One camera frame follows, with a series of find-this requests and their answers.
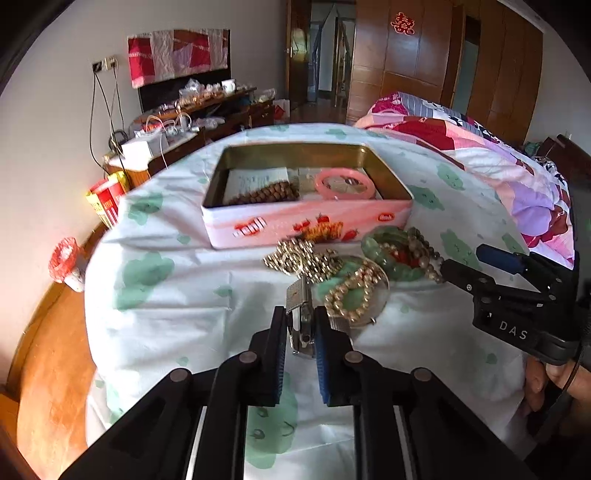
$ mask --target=screw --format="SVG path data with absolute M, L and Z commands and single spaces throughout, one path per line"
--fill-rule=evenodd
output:
M 250 350 L 247 350 L 246 352 L 242 352 L 240 354 L 240 356 L 238 357 L 238 359 L 243 363 L 243 364 L 251 364 L 256 360 L 256 353 L 255 352 L 251 352 Z
M 363 354 L 357 350 L 351 350 L 345 354 L 345 360 L 347 360 L 350 364 L 358 364 L 361 363 L 361 360 L 363 360 Z
M 169 377 L 173 382 L 182 382 L 188 376 L 188 372 L 184 368 L 175 368 L 170 372 Z
M 414 375 L 414 378 L 419 380 L 419 382 L 428 382 L 433 377 L 433 374 L 431 373 L 431 371 L 427 370 L 426 368 L 417 368 L 413 372 L 413 375 Z

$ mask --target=pink bedding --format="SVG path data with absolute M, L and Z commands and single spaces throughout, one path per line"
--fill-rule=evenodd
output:
M 495 189 L 530 250 L 572 268 L 570 198 L 556 168 L 538 164 L 464 115 L 402 92 L 378 100 L 355 126 L 440 151 Z

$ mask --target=wooden wardrobe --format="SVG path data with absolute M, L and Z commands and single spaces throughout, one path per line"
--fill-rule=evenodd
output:
M 413 34 L 391 26 L 402 12 Z M 400 90 L 451 106 L 466 16 L 480 24 L 467 115 L 511 145 L 531 122 L 542 65 L 542 33 L 496 0 L 357 0 L 348 122 Z

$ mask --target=wall outlet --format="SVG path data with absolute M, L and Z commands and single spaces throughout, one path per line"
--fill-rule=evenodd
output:
M 110 70 L 117 67 L 117 58 L 115 56 L 105 57 L 101 61 L 96 61 L 92 64 L 92 71 L 94 73 L 102 72 L 103 70 Z

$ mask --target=pink tin box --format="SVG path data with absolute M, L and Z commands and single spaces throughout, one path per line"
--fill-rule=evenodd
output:
M 223 206 L 230 170 L 263 168 L 363 168 L 382 199 L 299 200 Z M 275 143 L 228 147 L 222 153 L 203 201 L 203 221 L 214 248 L 275 245 L 302 236 L 313 241 L 358 241 L 379 225 L 404 228 L 413 196 L 364 145 Z

